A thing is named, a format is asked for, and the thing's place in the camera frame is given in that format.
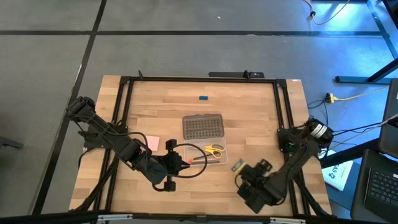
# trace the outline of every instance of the wooden tabletop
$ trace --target wooden tabletop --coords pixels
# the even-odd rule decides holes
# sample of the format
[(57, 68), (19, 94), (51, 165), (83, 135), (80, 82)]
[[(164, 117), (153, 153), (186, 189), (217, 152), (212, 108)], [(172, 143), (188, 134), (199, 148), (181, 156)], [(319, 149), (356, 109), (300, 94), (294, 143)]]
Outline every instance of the wooden tabletop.
[[(104, 76), (96, 111), (105, 121), (111, 121), (118, 93), (120, 76)], [(308, 109), (300, 80), (287, 80), (290, 104), (296, 125), (308, 119)], [(127, 88), (124, 88), (124, 102)], [(199, 100), (199, 96), (208, 100)], [(280, 90), (284, 123), (287, 118)], [(113, 212), (173, 213), (209, 215), (278, 215), (291, 216), (289, 194), (279, 206), (264, 206), (255, 214), (236, 193), (231, 167), (239, 158), (254, 166), (262, 158), (278, 170), (284, 163), (279, 151), (276, 130), (279, 127), (271, 84), (266, 83), (202, 83), (202, 82), (134, 82), (127, 125), (129, 131), (160, 136), (159, 150), (166, 154), (165, 142), (176, 139), (183, 143), (182, 117), (193, 114), (223, 116), (224, 138), (228, 163), (208, 166), (202, 175), (193, 179), (174, 179), (175, 192), (156, 192), (140, 173), (123, 163), (119, 164), (113, 196)], [(183, 156), (183, 148), (176, 151)], [(81, 162), (70, 208), (76, 208), (98, 182), (104, 149), (87, 153)], [(201, 168), (191, 167), (180, 175), (196, 174)], [(315, 200), (331, 213), (320, 163), (312, 157), (303, 167), (305, 182)], [(104, 188), (101, 208), (104, 207), (108, 186)], [(302, 213), (300, 193), (296, 189), (298, 208)]]

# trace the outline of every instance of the clear plastic box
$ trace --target clear plastic box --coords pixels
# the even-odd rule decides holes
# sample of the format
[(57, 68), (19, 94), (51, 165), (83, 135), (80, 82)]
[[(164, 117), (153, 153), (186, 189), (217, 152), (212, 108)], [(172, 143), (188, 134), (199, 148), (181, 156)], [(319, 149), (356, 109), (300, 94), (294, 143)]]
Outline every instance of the clear plastic box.
[[(207, 165), (222, 165), (228, 162), (228, 153), (226, 148), (225, 138), (210, 138), (210, 139), (191, 139), (185, 140), (184, 143), (190, 143), (198, 146), (199, 148), (205, 150), (206, 146), (211, 146), (213, 144), (220, 145), (224, 148), (224, 151), (220, 152), (221, 157), (215, 158), (210, 155), (207, 156), (208, 163)], [(195, 147), (184, 146), (184, 161), (189, 162), (191, 166), (203, 166), (205, 163), (205, 158), (198, 158), (193, 160), (196, 157), (203, 156), (203, 154)]]

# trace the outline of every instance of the pink sticky note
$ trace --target pink sticky note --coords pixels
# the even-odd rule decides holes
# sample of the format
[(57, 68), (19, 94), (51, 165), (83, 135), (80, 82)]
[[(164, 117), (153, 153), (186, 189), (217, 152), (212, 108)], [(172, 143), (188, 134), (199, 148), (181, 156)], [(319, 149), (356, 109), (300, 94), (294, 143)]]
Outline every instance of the pink sticky note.
[(157, 151), (157, 148), (159, 147), (159, 141), (160, 137), (158, 136), (146, 136), (148, 140), (148, 147), (152, 151)]

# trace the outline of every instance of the laptop keyboard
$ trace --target laptop keyboard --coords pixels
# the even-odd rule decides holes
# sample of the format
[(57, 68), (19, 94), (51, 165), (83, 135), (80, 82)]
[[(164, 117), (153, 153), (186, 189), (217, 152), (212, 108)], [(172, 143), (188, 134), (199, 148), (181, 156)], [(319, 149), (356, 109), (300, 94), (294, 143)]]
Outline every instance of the laptop keyboard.
[(398, 176), (371, 169), (368, 196), (398, 207)]

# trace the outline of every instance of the yellow scissors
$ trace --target yellow scissors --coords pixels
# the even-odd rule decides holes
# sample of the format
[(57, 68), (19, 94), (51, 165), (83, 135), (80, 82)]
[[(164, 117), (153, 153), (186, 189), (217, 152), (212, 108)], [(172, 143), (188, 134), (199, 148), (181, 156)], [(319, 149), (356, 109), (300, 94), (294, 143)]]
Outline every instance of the yellow scissors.
[(223, 155), (222, 152), (224, 152), (224, 150), (225, 150), (224, 147), (219, 144), (212, 144), (210, 146), (205, 146), (205, 151), (210, 152), (211, 155), (213, 155), (216, 159), (221, 158), (221, 156)]

